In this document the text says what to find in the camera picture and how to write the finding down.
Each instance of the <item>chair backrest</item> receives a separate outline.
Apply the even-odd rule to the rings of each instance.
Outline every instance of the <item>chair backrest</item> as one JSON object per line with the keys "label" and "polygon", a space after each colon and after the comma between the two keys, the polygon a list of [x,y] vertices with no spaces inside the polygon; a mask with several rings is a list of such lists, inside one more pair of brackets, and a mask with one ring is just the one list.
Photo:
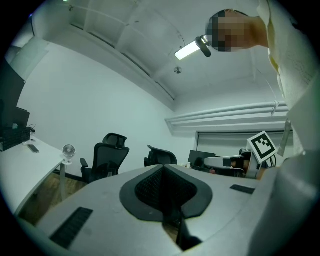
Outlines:
{"label": "chair backrest", "polygon": [[177,158],[173,153],[152,147],[150,145],[148,145],[148,148],[151,151],[149,152],[148,161],[147,159],[144,159],[144,166],[153,166],[159,164],[178,164]]}
{"label": "chair backrest", "polygon": [[129,151],[128,147],[117,148],[114,145],[104,143],[96,144],[94,147],[92,172],[103,174],[112,170],[113,175],[117,175]]}
{"label": "chair backrest", "polygon": [[125,147],[125,141],[127,140],[127,137],[116,134],[116,133],[109,133],[107,134],[102,143],[109,144],[116,146],[117,148],[123,148]]}

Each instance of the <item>black slot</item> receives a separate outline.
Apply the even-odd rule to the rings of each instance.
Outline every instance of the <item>black slot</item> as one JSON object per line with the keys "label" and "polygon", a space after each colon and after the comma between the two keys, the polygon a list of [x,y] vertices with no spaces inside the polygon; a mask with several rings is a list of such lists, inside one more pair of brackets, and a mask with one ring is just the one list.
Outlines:
{"label": "black slot", "polygon": [[93,210],[79,207],[75,212],[59,227],[50,239],[59,246],[68,249],[75,240],[78,233],[89,219]]}
{"label": "black slot", "polygon": [[240,186],[240,185],[232,185],[230,187],[230,189],[232,190],[236,190],[236,191],[240,191],[240,192],[243,192],[243,193],[247,193],[247,194],[250,194],[252,195],[254,192],[255,192],[255,188],[252,188],[252,187],[247,187],[247,186]]}

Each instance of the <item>black office chair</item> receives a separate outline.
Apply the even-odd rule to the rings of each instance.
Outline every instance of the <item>black office chair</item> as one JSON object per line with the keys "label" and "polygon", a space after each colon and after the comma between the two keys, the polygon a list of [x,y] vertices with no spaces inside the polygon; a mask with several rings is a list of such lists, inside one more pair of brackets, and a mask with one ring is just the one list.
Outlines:
{"label": "black office chair", "polygon": [[150,145],[148,145],[148,148],[151,149],[151,151],[149,152],[149,157],[144,158],[144,167],[159,164],[178,164],[177,158],[173,153],[152,147]]}
{"label": "black office chair", "polygon": [[117,148],[123,148],[125,147],[125,141],[127,140],[127,137],[116,134],[116,133],[109,133],[107,134],[102,143],[109,144],[116,146]]}
{"label": "black office chair", "polygon": [[93,166],[89,168],[84,158],[80,159],[82,179],[85,183],[118,175],[118,170],[129,153],[128,147],[98,143],[94,147]]}

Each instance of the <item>fluorescent light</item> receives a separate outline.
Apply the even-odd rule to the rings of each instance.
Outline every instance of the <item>fluorescent light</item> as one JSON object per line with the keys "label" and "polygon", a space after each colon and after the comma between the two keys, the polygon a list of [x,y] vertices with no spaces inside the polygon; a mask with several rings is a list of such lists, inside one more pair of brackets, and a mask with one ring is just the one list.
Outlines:
{"label": "fluorescent light", "polygon": [[177,51],[174,55],[177,57],[179,61],[181,61],[183,58],[187,57],[190,54],[193,54],[194,52],[198,51],[200,48],[196,44],[196,41],[193,41],[192,43],[189,43],[187,46],[183,47],[179,51]]}

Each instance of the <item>person's hand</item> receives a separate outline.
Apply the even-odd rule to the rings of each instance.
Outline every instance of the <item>person's hand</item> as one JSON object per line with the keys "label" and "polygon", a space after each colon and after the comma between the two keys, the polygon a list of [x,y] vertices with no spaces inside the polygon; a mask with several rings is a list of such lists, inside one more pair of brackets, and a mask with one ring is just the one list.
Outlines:
{"label": "person's hand", "polygon": [[[247,171],[248,171],[249,164],[250,164],[250,160],[244,160],[244,161],[243,161],[243,170],[244,170],[244,173],[245,173],[245,174],[246,174]],[[231,168],[236,168],[236,162],[235,162],[235,161],[231,162]],[[256,179],[257,179],[257,180],[261,180],[261,178],[262,178],[262,176],[264,175],[265,171],[266,171],[266,168],[261,168],[261,170],[259,171]],[[216,170],[214,170],[214,169],[211,169],[209,172],[210,172],[211,174],[216,174]]]}
{"label": "person's hand", "polygon": [[[244,160],[244,162],[243,162],[244,173],[247,173],[248,168],[249,168],[249,164],[250,164],[250,160]],[[235,161],[231,162],[231,169],[232,168],[236,168],[236,162]],[[214,170],[214,169],[211,169],[209,172],[211,174],[216,174],[216,170]]]}

